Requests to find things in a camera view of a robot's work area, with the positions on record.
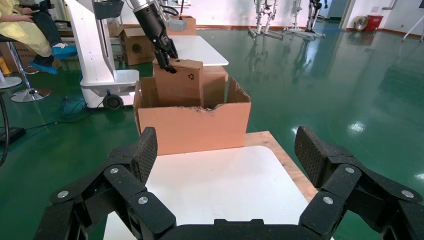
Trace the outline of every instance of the wooden table edge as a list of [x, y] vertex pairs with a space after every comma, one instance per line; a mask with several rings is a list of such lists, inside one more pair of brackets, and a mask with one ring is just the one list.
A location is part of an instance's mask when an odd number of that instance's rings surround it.
[[269, 131], [246, 133], [244, 146], [264, 146], [269, 148], [275, 154], [308, 203], [318, 192]]

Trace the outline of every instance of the green floor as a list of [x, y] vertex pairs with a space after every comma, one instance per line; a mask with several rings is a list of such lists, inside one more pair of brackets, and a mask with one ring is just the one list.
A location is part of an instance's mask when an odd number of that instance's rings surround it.
[[[295, 131], [308, 125], [366, 167], [424, 195], [424, 43], [410, 38], [401, 44], [399, 35], [383, 32], [340, 32], [331, 23], [317, 31], [326, 38], [259, 37], [255, 44], [246, 31], [198, 34], [229, 61], [226, 70], [250, 95], [249, 132], [270, 131], [298, 163]], [[77, 65], [66, 62], [63, 68]], [[149, 64], [136, 68], [142, 76], [152, 74]], [[9, 97], [17, 89], [3, 92], [10, 124], [29, 128], [57, 121], [65, 96], [82, 97], [79, 78], [78, 70], [31, 76], [35, 87], [54, 91], [37, 102], [14, 103]], [[76, 124], [29, 130], [12, 145], [0, 168], [0, 239], [32, 239], [54, 190], [94, 170], [113, 148], [134, 142], [132, 111], [99, 110]], [[102, 239], [104, 227], [90, 239]], [[378, 239], [353, 213], [334, 237]]]

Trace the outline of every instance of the table surface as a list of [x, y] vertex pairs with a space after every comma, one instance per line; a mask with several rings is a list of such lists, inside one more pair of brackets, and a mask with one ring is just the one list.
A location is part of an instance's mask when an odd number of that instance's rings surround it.
[[201, 36], [169, 36], [179, 59], [203, 62], [203, 66], [226, 66], [228, 61]]
[[[146, 186], [177, 225], [219, 218], [297, 224], [317, 191], [269, 132], [246, 134], [246, 146], [159, 156]], [[134, 239], [114, 212], [104, 233], [104, 240], [112, 239]]]

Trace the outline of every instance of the red container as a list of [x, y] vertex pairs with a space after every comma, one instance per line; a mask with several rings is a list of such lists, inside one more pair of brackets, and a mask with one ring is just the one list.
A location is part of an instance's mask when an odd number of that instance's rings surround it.
[[375, 31], [379, 29], [382, 23], [383, 16], [380, 15], [368, 15], [368, 24], [365, 27], [365, 31]]

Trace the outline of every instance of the white table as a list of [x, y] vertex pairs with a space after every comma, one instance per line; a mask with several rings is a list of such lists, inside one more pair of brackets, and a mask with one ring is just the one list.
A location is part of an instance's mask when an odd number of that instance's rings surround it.
[[[264, 146], [158, 156], [147, 181], [176, 224], [214, 219], [298, 224], [308, 205], [274, 153]], [[135, 238], [113, 212], [104, 240]]]
[[201, 36], [169, 36], [179, 59], [203, 62], [203, 66], [226, 66], [228, 61]]

